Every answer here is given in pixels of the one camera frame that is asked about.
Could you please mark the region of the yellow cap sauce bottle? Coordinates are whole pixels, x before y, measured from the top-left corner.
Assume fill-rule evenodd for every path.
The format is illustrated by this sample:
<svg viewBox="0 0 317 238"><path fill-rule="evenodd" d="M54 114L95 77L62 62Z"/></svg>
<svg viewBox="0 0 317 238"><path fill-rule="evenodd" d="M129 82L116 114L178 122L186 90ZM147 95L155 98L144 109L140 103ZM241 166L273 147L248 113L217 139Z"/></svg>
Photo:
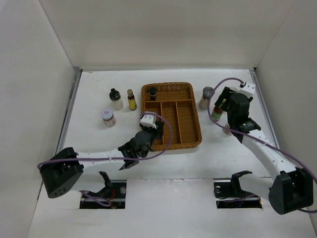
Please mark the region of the yellow cap sauce bottle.
<svg viewBox="0 0 317 238"><path fill-rule="evenodd" d="M223 99L221 102L216 102L213 111L211 113L211 118L214 121L219 121L221 118L221 115L223 113L222 105L225 103L225 99Z"/></svg>

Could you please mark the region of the black cap salt grinder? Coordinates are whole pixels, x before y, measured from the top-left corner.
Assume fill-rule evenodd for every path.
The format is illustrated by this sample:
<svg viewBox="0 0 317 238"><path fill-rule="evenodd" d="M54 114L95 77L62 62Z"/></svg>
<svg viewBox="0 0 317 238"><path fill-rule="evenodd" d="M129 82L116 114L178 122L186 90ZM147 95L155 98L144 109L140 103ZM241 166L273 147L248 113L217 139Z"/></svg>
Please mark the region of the black cap salt grinder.
<svg viewBox="0 0 317 238"><path fill-rule="evenodd" d="M203 88L202 90L202 97L199 101L199 107L202 109L202 110L207 110L208 109L208 106L209 106L209 100L212 96L212 92L213 92L213 88L212 87L209 87L209 86L206 86Z"/></svg>

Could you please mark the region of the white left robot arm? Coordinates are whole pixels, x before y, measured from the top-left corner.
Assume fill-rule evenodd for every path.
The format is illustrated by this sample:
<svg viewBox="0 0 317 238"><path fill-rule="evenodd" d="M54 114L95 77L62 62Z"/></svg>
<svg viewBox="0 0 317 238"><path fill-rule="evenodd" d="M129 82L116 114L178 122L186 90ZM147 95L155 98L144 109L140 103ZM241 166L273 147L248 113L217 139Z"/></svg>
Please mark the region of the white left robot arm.
<svg viewBox="0 0 317 238"><path fill-rule="evenodd" d="M108 174L127 170L149 160L155 141L163 138L165 123L155 115L143 115L141 130L122 146L97 153L76 152L67 147L48 161L38 164L48 198L58 198L71 190L83 190L107 197L111 192Z"/></svg>

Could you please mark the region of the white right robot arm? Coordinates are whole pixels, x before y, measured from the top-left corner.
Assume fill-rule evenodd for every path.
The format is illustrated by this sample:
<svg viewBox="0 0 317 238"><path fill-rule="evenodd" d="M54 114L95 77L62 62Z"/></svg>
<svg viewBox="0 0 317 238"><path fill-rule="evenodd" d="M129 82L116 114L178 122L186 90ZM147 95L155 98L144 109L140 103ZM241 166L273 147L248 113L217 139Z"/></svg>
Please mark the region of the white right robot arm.
<svg viewBox="0 0 317 238"><path fill-rule="evenodd" d="M227 113L228 130L262 163L272 181L265 181L251 171L241 171L231 176L230 191L235 197L245 193L262 197L280 215L295 210L304 212L314 202L316 177L308 169L290 162L288 155L274 147L249 117L254 92L254 86L238 91L224 87L215 106Z"/></svg>

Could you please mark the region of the small black cap bottle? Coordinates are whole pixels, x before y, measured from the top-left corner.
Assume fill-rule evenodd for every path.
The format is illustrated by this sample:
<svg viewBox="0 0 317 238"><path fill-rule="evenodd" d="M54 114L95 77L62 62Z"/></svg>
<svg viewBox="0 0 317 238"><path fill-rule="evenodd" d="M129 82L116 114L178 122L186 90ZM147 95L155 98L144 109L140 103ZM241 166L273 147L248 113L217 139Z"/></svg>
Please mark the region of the small black cap bottle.
<svg viewBox="0 0 317 238"><path fill-rule="evenodd" d="M156 89L156 87L151 87L149 89L149 94L150 94L150 100L151 101L156 101L157 100L157 89Z"/></svg>

